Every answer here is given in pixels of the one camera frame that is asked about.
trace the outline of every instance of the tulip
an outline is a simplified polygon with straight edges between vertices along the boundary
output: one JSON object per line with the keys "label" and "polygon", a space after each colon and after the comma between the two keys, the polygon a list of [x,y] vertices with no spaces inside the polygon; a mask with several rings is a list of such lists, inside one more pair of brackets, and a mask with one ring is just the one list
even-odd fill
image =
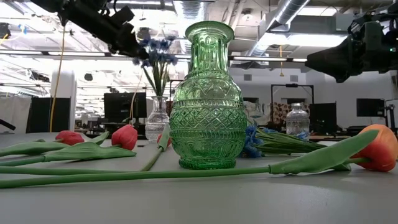
{"label": "tulip", "polygon": [[112,145],[133,150],[138,139],[138,132],[130,124],[119,128],[112,134]]}
{"label": "tulip", "polygon": [[361,131],[379,130],[379,134],[373,142],[352,158],[368,158],[367,162],[359,162],[358,165],[371,170],[388,172],[396,166],[398,156],[398,141],[396,135],[385,125],[373,124]]}
{"label": "tulip", "polygon": [[[157,143],[159,143],[161,137],[162,137],[162,134],[160,134],[160,135],[157,137]],[[172,138],[169,138],[169,140],[167,141],[167,147],[169,147],[169,146],[171,145],[171,143],[172,143]]]}
{"label": "tulip", "polygon": [[81,137],[79,133],[73,132],[73,131],[61,131],[55,139],[57,142],[62,142],[64,144],[68,144],[70,146],[73,146],[78,143],[82,143],[85,140]]}

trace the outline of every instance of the table surface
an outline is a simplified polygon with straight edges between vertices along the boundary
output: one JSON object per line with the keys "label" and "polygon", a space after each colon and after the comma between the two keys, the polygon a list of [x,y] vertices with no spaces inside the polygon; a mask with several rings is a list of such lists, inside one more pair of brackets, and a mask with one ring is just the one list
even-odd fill
{"label": "table surface", "polygon": [[[55,133],[0,135],[0,147],[41,138],[51,141]],[[139,170],[156,149],[148,145],[135,151],[137,157],[29,167]],[[264,166],[288,158],[238,159],[237,167]],[[172,149],[152,168],[181,169]],[[380,173],[353,166],[351,172],[312,175],[254,174],[1,189],[0,220],[4,224],[396,223],[397,175],[398,169]],[[36,176],[0,175],[1,180],[31,177]]]}

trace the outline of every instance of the vase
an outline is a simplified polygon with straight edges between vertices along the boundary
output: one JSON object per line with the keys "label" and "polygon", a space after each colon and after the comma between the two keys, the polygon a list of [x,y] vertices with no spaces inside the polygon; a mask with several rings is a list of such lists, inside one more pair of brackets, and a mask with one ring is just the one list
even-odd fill
{"label": "vase", "polygon": [[292,111],[286,115],[286,134],[291,134],[299,139],[310,138],[310,116],[305,112],[303,104],[292,103]]}
{"label": "vase", "polygon": [[241,90],[228,73],[226,44],[233,30],[204,21],[188,27],[185,35],[192,43],[192,57],[170,115],[173,148],[183,168],[232,168],[247,126]]}
{"label": "vase", "polygon": [[164,126],[169,123],[169,116],[166,113],[167,97],[153,96],[152,99],[154,105],[145,125],[145,137],[149,140],[149,143],[156,143]]}

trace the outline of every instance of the green glass vase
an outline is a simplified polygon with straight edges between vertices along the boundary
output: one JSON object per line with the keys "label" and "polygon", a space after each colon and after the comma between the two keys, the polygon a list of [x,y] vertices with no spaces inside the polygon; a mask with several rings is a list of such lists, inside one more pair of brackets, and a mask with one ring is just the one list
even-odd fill
{"label": "green glass vase", "polygon": [[185,35],[192,57],[170,116],[174,150],[187,169],[232,168],[247,126],[241,90],[227,66],[227,43],[234,32],[224,23],[204,21],[188,27]]}

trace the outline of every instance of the ceiling duct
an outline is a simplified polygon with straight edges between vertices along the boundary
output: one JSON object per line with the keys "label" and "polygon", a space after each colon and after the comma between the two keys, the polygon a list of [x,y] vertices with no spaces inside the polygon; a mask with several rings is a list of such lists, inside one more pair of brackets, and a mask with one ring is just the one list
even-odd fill
{"label": "ceiling duct", "polygon": [[253,48],[248,51],[247,56],[262,56],[268,48],[268,45],[265,44],[267,39],[265,34],[274,29],[284,32],[289,31],[290,22],[292,22],[301,9],[309,2],[310,0],[280,0],[278,8],[267,14],[265,19],[266,26],[260,26],[265,27],[266,29],[259,30],[259,34],[263,34],[259,36],[258,41],[254,44]]}
{"label": "ceiling duct", "polygon": [[[174,1],[175,11],[178,15],[179,30],[181,37],[185,36],[188,26],[206,20],[206,3],[200,1]],[[191,43],[189,40],[181,40],[181,49],[184,54],[191,54]]]}

